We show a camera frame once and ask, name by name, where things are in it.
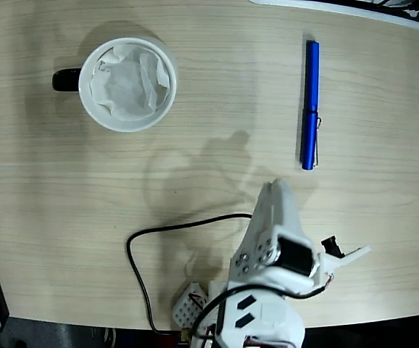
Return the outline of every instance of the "connector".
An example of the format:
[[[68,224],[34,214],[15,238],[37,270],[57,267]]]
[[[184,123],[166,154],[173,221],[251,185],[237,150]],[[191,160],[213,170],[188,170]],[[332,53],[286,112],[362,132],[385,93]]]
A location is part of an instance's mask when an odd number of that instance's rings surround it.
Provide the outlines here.
[[[339,246],[337,245],[335,241],[335,236],[328,237],[327,239],[324,239],[320,243],[324,246],[325,253],[338,257],[339,259],[342,259],[345,257],[345,254],[341,252]]]

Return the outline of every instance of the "black mug handle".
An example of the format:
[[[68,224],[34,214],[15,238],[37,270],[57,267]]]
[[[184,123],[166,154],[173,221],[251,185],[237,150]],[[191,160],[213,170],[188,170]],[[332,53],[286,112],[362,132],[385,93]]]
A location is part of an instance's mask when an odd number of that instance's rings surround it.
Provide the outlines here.
[[[51,87],[58,92],[79,91],[80,68],[59,70],[51,78]]]

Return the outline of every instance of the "pen clip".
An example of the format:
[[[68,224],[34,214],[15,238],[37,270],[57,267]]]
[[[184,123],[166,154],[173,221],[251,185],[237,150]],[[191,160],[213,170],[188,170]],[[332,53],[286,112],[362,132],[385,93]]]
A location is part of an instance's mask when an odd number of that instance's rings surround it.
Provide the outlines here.
[[[319,151],[318,151],[318,134],[319,134],[319,127],[322,120],[320,117],[318,117],[318,125],[316,126],[316,144],[315,144],[315,161],[314,165],[312,165],[314,168],[316,168],[319,165]]]

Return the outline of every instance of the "pen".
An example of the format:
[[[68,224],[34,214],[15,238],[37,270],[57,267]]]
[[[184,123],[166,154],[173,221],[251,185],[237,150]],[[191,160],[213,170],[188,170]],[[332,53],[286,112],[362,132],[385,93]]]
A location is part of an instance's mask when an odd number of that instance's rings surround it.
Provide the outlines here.
[[[312,170],[318,163],[319,43],[306,45],[306,86],[304,89],[302,168]]]

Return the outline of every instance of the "white tissue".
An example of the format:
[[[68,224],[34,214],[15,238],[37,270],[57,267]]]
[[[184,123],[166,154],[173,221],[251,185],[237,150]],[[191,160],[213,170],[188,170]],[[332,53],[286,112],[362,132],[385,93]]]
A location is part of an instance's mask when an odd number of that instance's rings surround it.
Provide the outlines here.
[[[107,51],[96,63],[91,80],[94,101],[120,120],[140,120],[165,102],[170,79],[162,59],[138,44]]]

